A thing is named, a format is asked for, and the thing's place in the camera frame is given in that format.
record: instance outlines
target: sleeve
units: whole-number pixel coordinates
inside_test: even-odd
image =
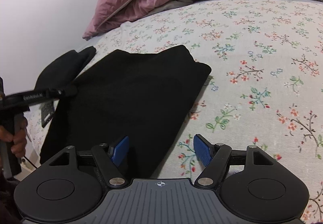
[[[3,224],[21,224],[20,221],[12,216],[0,201],[0,223]]]
[[[0,171],[0,223],[20,224],[20,214],[14,202],[17,182],[7,181]]]

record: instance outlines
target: human hand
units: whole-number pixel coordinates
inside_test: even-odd
[[[16,157],[23,157],[26,153],[26,127],[28,125],[27,119],[24,117],[20,124],[20,130],[12,135],[3,126],[0,126],[0,140],[4,142],[14,142],[11,147],[11,152]],[[2,170],[1,154],[0,154],[0,171]]]

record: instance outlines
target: mattress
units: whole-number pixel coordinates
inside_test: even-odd
[[[323,3],[210,0],[160,12],[106,33],[82,72],[115,49],[144,54],[176,45],[212,72],[155,177],[196,179],[203,170],[197,133],[233,149],[257,145],[307,185],[302,220],[322,220]],[[169,103],[161,113],[174,108]],[[27,118],[40,152],[49,125],[42,129],[39,109]]]

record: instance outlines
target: blue gripper pad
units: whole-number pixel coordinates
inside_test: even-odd
[[[111,158],[114,165],[120,166],[122,160],[129,151],[129,137],[125,136],[117,146],[113,149],[113,156]]]
[[[204,143],[197,135],[194,136],[193,146],[195,154],[199,160],[202,161],[203,165],[206,167],[212,160],[210,155],[210,148]]]

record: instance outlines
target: folded black garment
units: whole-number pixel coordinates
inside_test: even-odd
[[[87,47],[79,53],[71,50],[50,63],[39,75],[35,89],[60,88],[69,84],[95,56],[96,49]]]
[[[166,155],[211,68],[185,46],[158,54],[115,50],[73,81],[60,100],[40,153],[44,163],[65,146],[89,150],[130,139],[127,179],[148,178]]]

